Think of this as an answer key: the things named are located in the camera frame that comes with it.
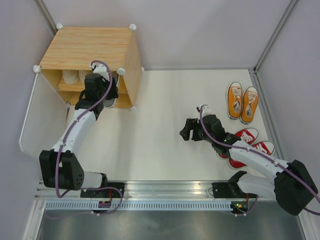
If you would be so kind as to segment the beige canvas shoe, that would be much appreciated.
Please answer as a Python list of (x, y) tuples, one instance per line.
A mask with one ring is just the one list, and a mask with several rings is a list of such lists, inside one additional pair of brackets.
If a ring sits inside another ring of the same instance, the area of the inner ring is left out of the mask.
[(85, 82), (86, 75), (89, 75), (89, 74), (91, 74), (91, 73), (92, 73), (91, 70), (79, 70), (79, 71), (78, 71), (78, 74), (79, 74), (80, 82), (81, 82), (81, 83), (84, 83), (84, 82)]
[(64, 70), (62, 70), (62, 77), (63, 77), (63, 81), (65, 82), (65, 84), (74, 85), (79, 80), (79, 71), (64, 69)]

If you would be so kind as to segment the grey sneaker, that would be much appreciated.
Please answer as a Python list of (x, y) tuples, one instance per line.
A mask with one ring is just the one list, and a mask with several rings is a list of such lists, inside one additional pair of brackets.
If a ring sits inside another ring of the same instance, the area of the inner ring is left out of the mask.
[[(119, 91), (119, 86), (120, 86), (120, 82), (121, 82), (121, 77), (118, 75), (118, 73), (116, 71), (112, 72), (112, 76), (113, 76), (113, 80), (115, 82), (115, 85), (117, 87), (117, 91)], [(103, 102), (103, 106), (105, 108), (112, 108), (115, 104), (116, 104), (117, 99), (116, 98), (112, 98), (112, 99), (106, 99)]]

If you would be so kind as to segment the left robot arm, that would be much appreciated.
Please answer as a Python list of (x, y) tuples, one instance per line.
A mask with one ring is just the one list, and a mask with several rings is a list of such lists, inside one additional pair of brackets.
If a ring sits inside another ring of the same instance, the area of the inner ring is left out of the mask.
[(50, 149), (39, 155), (43, 183), (53, 188), (58, 198), (61, 193), (91, 189), (99, 198), (109, 193), (106, 174), (84, 171), (78, 154), (88, 131), (104, 109), (104, 101), (118, 97), (117, 86), (111, 73), (90, 73), (84, 80), (85, 89), (80, 93), (72, 121)]

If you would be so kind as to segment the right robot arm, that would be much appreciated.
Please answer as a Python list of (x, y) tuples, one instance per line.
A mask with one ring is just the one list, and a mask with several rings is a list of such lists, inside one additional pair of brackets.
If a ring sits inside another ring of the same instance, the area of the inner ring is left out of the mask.
[(228, 180), (228, 192), (233, 198), (244, 194), (266, 197), (278, 203), (287, 213), (297, 216), (319, 191), (305, 165), (294, 160), (287, 162), (255, 149), (238, 136), (226, 132), (221, 121), (209, 114), (188, 118), (179, 132), (184, 141), (206, 141), (218, 153), (242, 162), (260, 176), (240, 170)]

